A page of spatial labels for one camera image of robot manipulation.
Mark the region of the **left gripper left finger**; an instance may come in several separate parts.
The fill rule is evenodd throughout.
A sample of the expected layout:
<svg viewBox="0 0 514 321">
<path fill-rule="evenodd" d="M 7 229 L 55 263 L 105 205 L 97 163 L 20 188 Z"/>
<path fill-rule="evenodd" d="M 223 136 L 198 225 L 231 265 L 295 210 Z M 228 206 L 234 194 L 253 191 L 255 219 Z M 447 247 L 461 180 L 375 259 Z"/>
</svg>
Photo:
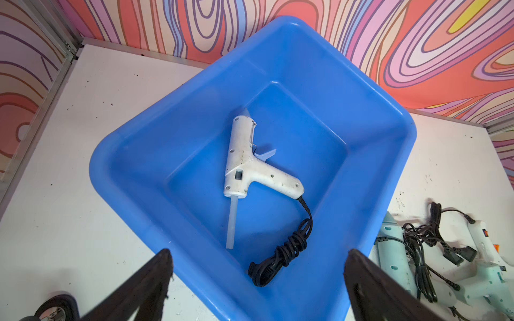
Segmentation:
<svg viewBox="0 0 514 321">
<path fill-rule="evenodd" d="M 82 320 L 161 320 L 173 277 L 173 258 L 162 249 Z"/>
</svg>

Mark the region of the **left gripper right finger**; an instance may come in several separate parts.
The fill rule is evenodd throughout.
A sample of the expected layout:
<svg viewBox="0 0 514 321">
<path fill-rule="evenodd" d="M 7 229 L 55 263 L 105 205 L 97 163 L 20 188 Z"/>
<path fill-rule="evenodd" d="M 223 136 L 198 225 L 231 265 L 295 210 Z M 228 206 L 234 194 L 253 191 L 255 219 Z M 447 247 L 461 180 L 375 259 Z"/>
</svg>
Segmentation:
<svg viewBox="0 0 514 321">
<path fill-rule="evenodd" d="M 440 320 L 359 250 L 348 253 L 344 280 L 356 320 Z"/>
</svg>

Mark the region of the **mint green glue gun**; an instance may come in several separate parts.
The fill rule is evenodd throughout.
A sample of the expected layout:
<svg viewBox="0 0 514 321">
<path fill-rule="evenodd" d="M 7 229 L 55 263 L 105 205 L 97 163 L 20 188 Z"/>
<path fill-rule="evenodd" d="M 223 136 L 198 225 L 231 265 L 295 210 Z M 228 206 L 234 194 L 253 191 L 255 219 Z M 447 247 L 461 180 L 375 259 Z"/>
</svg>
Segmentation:
<svg viewBox="0 0 514 321">
<path fill-rule="evenodd" d="M 413 297 L 418 288 L 409 265 L 409 252 L 404 232 L 393 216 L 387 212 L 376 238 L 377 254 L 381 269 Z"/>
<path fill-rule="evenodd" d="M 455 291 L 456 299 L 469 306 L 474 300 L 484 299 L 513 320 L 513 296 L 504 275 L 506 271 L 505 263 L 477 262 L 476 275 L 457 282 L 460 290 Z"/>
</svg>

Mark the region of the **white glue gun blue trigger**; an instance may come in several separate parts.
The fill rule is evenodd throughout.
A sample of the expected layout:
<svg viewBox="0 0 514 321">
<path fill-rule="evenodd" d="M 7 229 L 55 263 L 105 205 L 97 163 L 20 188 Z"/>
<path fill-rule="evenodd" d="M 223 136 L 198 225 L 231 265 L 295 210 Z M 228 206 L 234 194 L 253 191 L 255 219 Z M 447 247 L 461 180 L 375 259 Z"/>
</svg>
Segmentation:
<svg viewBox="0 0 514 321">
<path fill-rule="evenodd" d="M 248 196 L 252 183 L 260 183 L 297 200 L 307 213 L 307 218 L 302 220 L 285 243 L 276 247 L 270 258 L 261 263 L 250 263 L 248 275 L 255 286 L 262 288 L 306 250 L 307 240 L 313 230 L 313 216 L 303 199 L 305 188 L 301 181 L 266 162 L 276 151 L 273 149 L 262 154 L 254 152 L 255 128 L 256 121 L 246 108 L 233 118 L 224 174 L 224 196 L 230 199 L 226 248 L 234 248 L 238 201 Z"/>
</svg>

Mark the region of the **white glue gun orange trigger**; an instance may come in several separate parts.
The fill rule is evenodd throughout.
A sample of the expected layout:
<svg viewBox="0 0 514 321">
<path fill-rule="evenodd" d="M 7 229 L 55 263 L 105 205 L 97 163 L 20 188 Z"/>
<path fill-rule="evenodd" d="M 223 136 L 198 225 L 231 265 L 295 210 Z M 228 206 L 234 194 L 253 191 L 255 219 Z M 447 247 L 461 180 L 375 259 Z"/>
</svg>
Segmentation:
<svg viewBox="0 0 514 321">
<path fill-rule="evenodd" d="M 484 221 L 468 223 L 468 230 L 482 261 L 494 266 L 499 266 L 500 270 L 504 272 L 506 272 L 508 268 L 513 267 L 506 263 L 499 255 L 499 252 L 489 237 L 489 232 Z"/>
</svg>

